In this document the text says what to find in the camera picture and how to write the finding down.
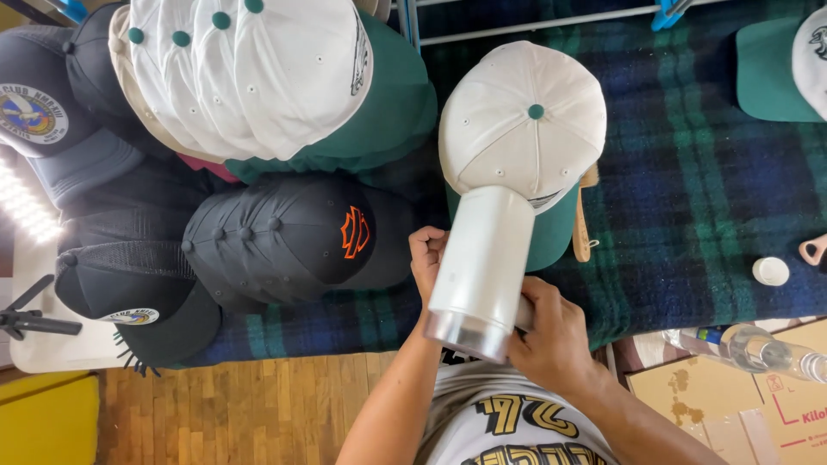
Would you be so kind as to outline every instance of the jersey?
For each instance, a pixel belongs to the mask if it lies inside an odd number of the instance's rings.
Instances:
[[[617,465],[603,435],[513,367],[441,367],[416,465]]]

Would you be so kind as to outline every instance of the pink object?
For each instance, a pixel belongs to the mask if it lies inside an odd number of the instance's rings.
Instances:
[[[178,157],[184,161],[190,168],[194,171],[198,171],[201,169],[209,170],[214,175],[218,176],[219,178],[225,180],[228,183],[237,183],[241,182],[230,170],[227,169],[224,165],[218,163],[212,163],[211,161],[201,160],[199,158],[195,158],[194,156],[184,155],[183,153],[179,153]]]
[[[807,251],[807,246],[815,247],[815,252],[812,255]],[[812,241],[802,242],[798,247],[801,258],[812,266],[818,266],[821,263],[821,257],[825,255],[825,250],[827,250],[827,234]]]

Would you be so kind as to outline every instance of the parquet floor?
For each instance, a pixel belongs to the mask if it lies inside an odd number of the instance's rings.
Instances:
[[[99,464],[333,464],[395,352],[101,373]]]

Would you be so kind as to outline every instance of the wooden brush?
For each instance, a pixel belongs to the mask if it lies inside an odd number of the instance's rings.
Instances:
[[[571,242],[574,247],[574,256],[581,263],[585,263],[591,258],[589,231],[586,229],[586,217],[583,215],[583,188],[594,187],[598,182],[600,182],[600,173],[598,173],[597,164],[595,163],[580,179],[580,189],[577,192],[577,210],[574,217],[574,233],[571,235]]]

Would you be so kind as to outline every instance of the bottle cap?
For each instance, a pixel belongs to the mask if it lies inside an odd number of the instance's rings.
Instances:
[[[767,256],[755,262],[753,276],[763,285],[782,285],[790,279],[790,268],[782,259]]]

